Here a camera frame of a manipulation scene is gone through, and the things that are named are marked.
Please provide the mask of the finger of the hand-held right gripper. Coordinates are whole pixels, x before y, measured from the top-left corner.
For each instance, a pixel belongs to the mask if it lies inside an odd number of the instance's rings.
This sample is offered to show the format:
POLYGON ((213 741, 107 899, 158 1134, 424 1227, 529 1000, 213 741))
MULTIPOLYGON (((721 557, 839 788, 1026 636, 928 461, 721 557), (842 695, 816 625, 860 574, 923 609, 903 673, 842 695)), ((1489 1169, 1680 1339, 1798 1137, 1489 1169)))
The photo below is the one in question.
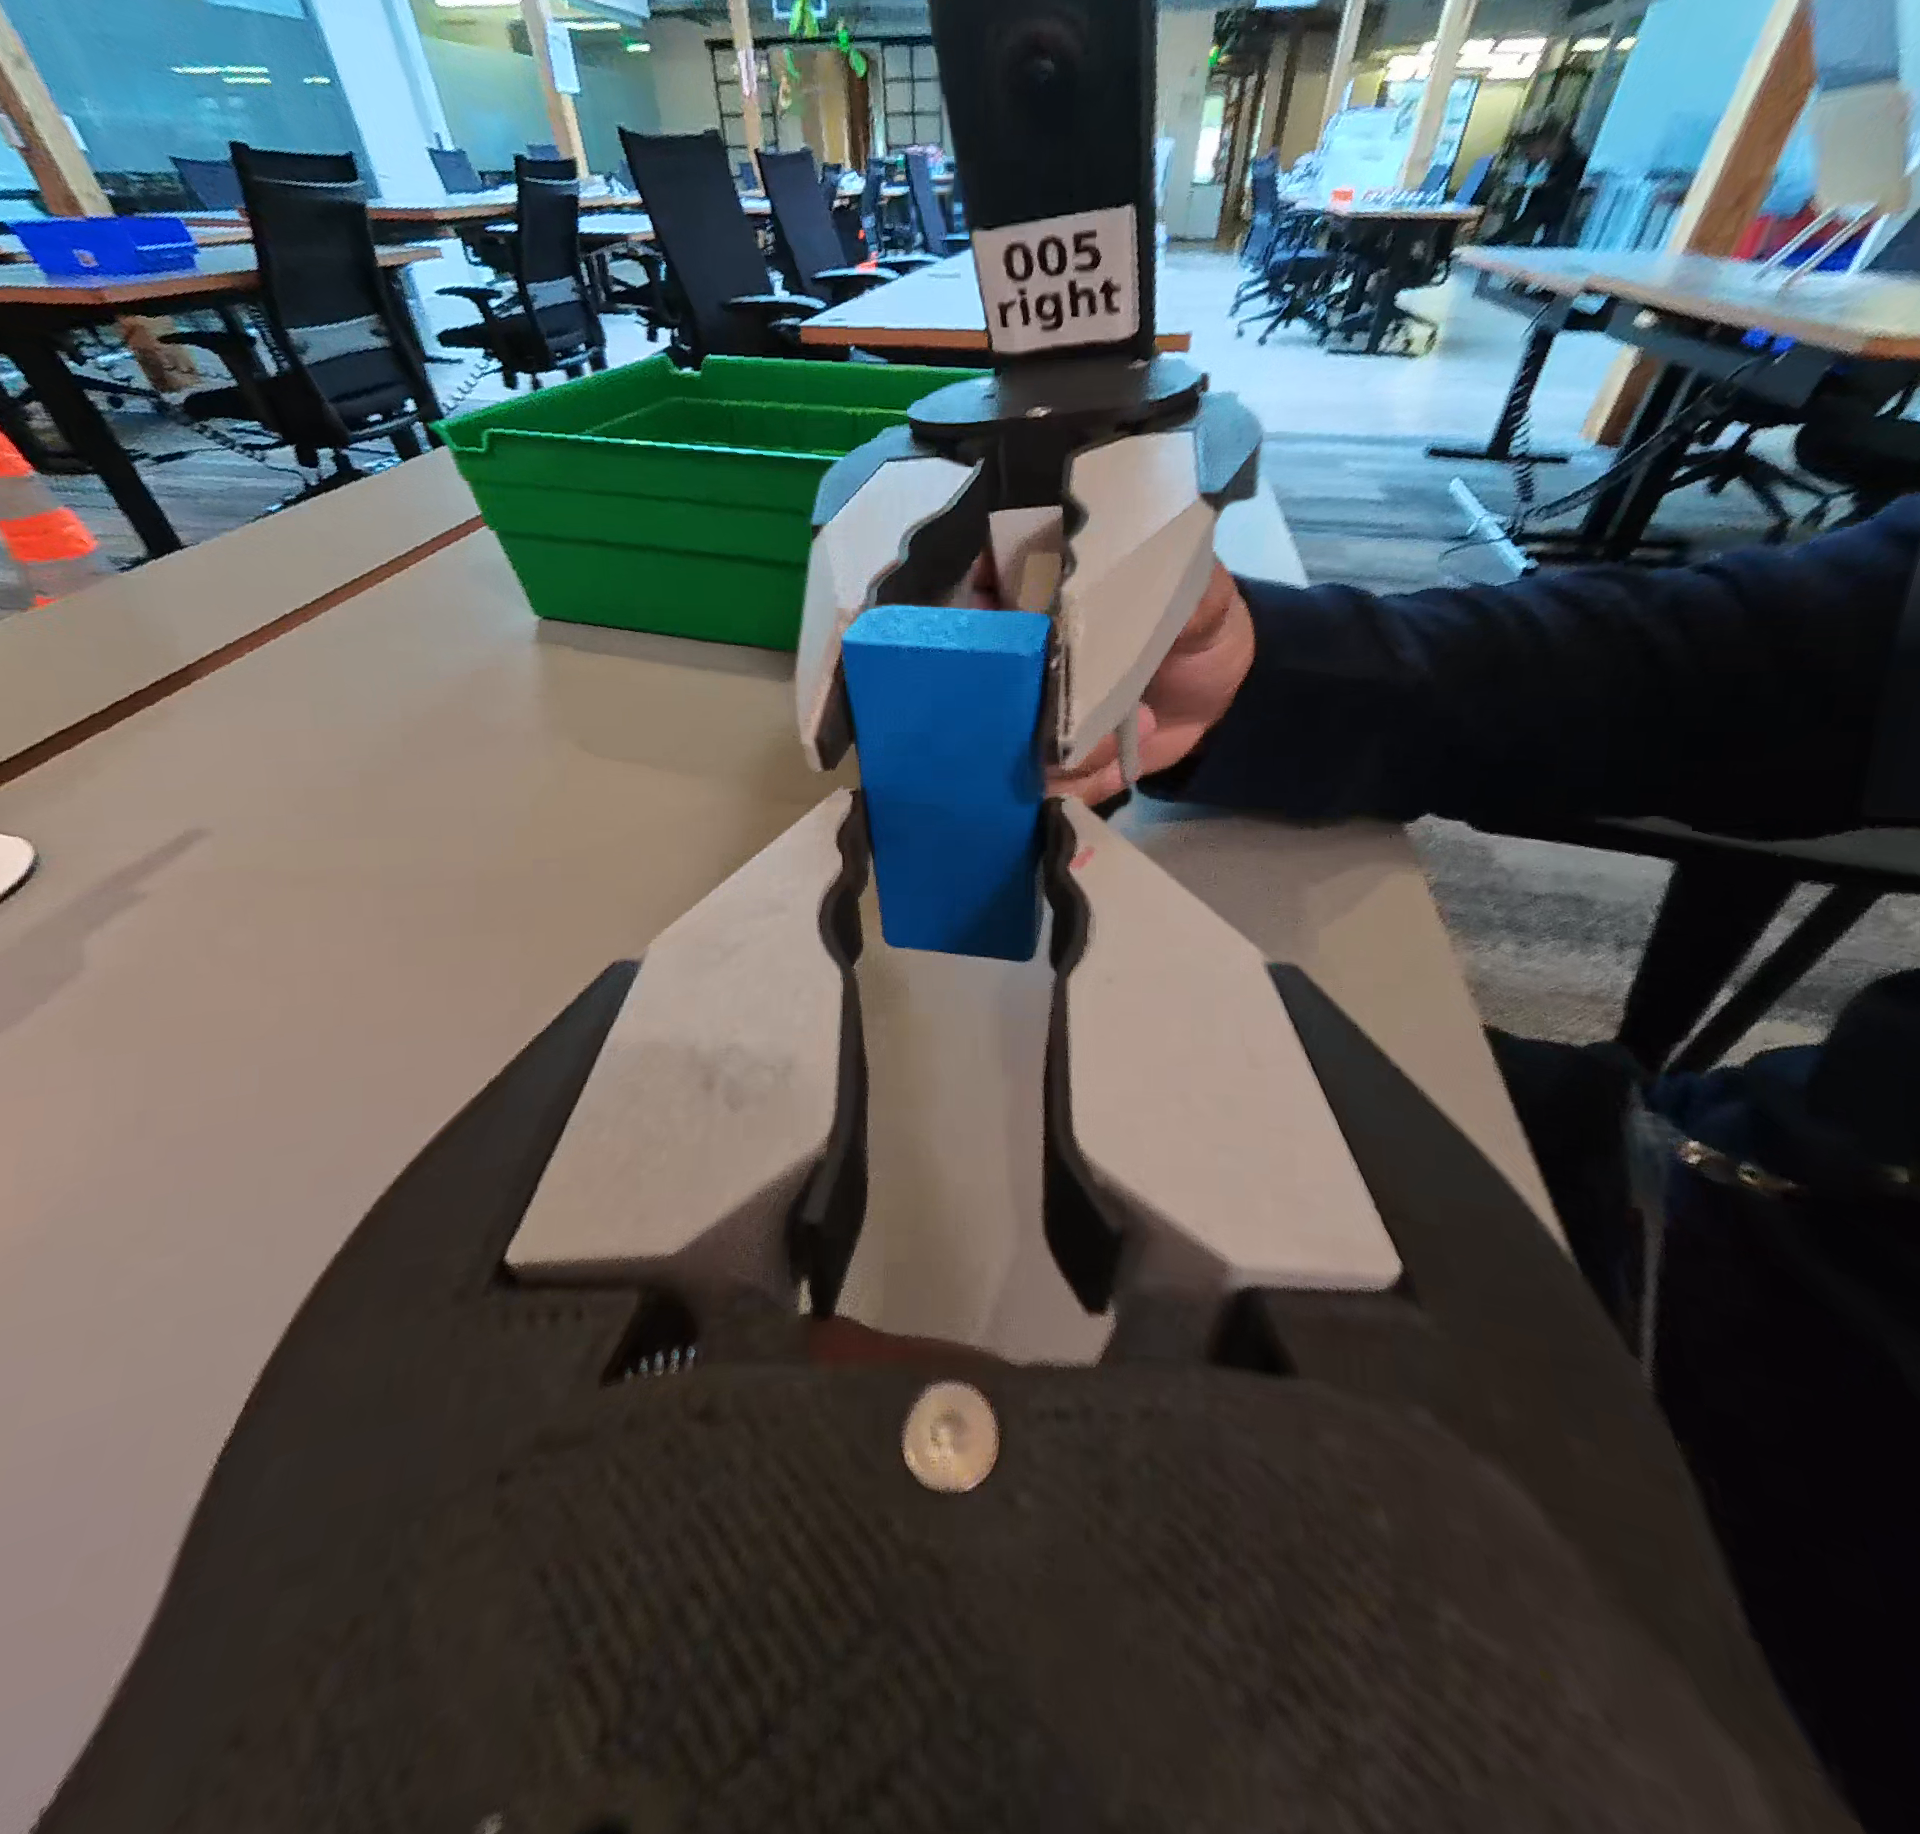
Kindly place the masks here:
POLYGON ((1051 765, 1116 740, 1193 618, 1214 554, 1193 429, 1130 432, 1065 465, 1065 568, 1051 609, 1051 765))
POLYGON ((793 652, 801 759, 832 771, 849 749, 842 640, 875 608, 951 608, 985 549, 983 465, 897 455, 814 527, 793 652))

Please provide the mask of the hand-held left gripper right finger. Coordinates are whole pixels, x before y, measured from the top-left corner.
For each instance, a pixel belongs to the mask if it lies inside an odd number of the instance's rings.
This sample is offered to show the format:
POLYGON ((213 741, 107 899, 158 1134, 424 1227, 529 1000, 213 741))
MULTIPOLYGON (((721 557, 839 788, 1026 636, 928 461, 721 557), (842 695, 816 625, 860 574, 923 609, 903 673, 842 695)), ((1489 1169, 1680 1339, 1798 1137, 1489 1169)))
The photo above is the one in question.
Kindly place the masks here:
POLYGON ((1041 1238, 1136 1295, 1390 1291, 1401 1255, 1259 950, 1076 800, 1041 805, 1041 1238))

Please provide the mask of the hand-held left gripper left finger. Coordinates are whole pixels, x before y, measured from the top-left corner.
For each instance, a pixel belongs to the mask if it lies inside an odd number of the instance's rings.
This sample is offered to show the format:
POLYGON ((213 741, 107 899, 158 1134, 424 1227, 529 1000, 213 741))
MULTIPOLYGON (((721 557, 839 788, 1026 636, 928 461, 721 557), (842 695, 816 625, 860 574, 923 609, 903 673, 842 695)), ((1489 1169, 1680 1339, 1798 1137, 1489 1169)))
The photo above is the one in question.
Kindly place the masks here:
POLYGON ((832 793, 646 946, 509 1243, 518 1282, 837 1312, 868 1204, 860 809, 832 793))

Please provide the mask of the green plastic bin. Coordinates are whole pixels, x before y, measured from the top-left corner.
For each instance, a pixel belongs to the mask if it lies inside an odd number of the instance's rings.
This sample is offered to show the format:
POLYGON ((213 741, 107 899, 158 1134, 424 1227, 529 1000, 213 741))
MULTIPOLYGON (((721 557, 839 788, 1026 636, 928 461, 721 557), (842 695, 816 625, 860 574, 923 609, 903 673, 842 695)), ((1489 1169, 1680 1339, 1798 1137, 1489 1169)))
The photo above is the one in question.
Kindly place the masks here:
POLYGON ((793 652, 829 468, 965 365, 638 360, 435 427, 542 623, 793 652))

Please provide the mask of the blue rectangular wooden block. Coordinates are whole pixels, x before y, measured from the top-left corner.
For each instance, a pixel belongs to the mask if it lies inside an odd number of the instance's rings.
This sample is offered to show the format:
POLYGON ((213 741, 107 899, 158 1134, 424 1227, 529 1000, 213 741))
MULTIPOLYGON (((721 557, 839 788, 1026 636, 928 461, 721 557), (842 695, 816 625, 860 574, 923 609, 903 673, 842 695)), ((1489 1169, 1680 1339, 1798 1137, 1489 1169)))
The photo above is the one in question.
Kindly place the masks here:
POLYGON ((1046 640, 1041 613, 970 608, 873 608, 842 633, 888 946, 1035 958, 1046 640))

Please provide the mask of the person's right hand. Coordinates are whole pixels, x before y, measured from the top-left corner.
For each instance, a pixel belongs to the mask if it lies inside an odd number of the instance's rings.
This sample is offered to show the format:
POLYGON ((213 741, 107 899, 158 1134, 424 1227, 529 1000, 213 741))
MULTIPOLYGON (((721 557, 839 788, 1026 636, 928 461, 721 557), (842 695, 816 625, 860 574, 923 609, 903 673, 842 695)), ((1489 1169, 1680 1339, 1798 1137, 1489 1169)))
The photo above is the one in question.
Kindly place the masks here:
POLYGON ((1226 717, 1253 671, 1256 633, 1237 576, 1211 564, 1190 623, 1164 652, 1136 704, 1081 765, 1046 771, 1046 794, 1111 805, 1140 779, 1177 768, 1226 717))

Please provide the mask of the green hanging decoration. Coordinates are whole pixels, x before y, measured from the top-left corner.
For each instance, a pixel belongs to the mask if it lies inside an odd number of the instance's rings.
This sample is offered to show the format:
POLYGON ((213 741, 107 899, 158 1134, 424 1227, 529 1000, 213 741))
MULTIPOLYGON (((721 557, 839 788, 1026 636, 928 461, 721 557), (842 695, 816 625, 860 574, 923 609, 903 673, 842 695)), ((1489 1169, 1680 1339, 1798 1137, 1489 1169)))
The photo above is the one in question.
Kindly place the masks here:
POLYGON ((829 13, 829 0, 774 0, 774 16, 788 27, 788 46, 771 55, 771 77, 774 77, 774 109, 789 115, 799 106, 799 94, 805 86, 799 55, 824 55, 832 48, 847 71, 849 85, 868 81, 868 55, 849 37, 849 24, 837 18, 829 13))

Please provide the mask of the person's dark clothed lap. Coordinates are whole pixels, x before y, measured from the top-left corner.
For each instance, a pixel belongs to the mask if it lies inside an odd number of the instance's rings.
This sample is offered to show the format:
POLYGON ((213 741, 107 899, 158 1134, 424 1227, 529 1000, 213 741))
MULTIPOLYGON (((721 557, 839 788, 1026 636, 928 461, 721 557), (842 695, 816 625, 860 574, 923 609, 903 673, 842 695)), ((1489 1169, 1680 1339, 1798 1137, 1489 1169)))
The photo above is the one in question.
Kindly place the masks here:
POLYGON ((1487 1040, 1809 1751, 1917 1830, 1917 971, 1707 1075, 1487 1040))

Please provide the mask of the brown-edged office desk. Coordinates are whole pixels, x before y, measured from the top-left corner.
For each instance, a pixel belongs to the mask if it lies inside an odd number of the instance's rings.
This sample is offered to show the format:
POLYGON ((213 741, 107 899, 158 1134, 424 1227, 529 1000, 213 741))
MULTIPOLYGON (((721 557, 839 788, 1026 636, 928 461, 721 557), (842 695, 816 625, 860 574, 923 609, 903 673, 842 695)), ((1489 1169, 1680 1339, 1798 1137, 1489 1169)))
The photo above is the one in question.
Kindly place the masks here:
POLYGON ((439 421, 424 352, 397 287, 404 267, 432 260, 424 240, 370 240, 360 258, 284 247, 227 247, 190 267, 64 283, 32 267, 2 267, 2 360, 20 370, 67 453, 105 485, 128 519, 139 562, 179 549, 131 453, 85 396, 61 345, 134 316, 219 313, 219 331, 165 331, 161 345, 219 360, 227 387, 213 409, 291 450, 304 473, 332 461, 310 494, 338 491, 363 473, 357 450, 389 445, 397 461, 424 455, 439 421))
POLYGON ((1512 478, 1518 517, 1489 539, 1518 564, 1680 562, 1690 542, 1651 527, 1676 494, 1741 485, 1780 542, 1917 491, 1917 276, 1482 247, 1455 260, 1533 313, 1482 461, 1533 465, 1512 429, 1557 336, 1596 331, 1651 370, 1592 484, 1539 509, 1512 478))

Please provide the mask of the orange traffic cone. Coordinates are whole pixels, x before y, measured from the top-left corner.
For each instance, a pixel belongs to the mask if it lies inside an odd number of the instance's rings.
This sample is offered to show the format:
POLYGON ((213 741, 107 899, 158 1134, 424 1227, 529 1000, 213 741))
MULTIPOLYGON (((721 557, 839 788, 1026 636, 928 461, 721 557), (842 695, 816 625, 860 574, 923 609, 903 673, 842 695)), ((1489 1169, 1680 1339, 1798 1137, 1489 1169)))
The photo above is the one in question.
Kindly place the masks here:
POLYGON ((105 576, 99 539, 2 432, 2 599, 43 609, 105 576))

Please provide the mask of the small blue bins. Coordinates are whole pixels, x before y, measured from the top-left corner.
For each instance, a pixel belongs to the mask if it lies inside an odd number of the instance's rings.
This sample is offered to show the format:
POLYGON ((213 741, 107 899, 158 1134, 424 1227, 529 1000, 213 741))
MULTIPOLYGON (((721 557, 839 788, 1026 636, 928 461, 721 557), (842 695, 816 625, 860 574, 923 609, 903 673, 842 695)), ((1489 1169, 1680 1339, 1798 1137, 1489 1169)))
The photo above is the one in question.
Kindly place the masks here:
POLYGON ((155 278, 200 267, 200 247, 174 215, 11 219, 2 230, 51 283, 155 278))

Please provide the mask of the wooden post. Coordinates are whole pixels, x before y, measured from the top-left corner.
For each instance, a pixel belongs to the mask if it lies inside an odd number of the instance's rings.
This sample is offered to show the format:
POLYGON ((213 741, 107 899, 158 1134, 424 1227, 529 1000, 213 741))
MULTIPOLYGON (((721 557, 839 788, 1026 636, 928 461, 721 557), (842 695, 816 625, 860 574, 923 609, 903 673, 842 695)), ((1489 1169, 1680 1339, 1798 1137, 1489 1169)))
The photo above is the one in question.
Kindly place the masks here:
POLYGON ((553 0, 518 0, 518 13, 523 13, 523 31, 529 42, 535 71, 539 71, 550 140, 553 140, 558 156, 568 160, 577 179, 583 181, 587 179, 587 145, 578 134, 578 115, 577 115, 578 77, 564 71, 558 60, 558 42, 564 42, 564 31, 558 27, 553 0))
POLYGON ((111 215, 107 191, 85 166, 74 130, 64 122, 51 91, 43 86, 7 13, 0 18, 0 31, 2 31, 2 116, 11 122, 23 161, 32 173, 43 212, 61 219, 107 219, 111 215))
POLYGON ((1588 156, 1576 247, 1730 260, 1809 81, 1805 0, 1646 0, 1588 156))

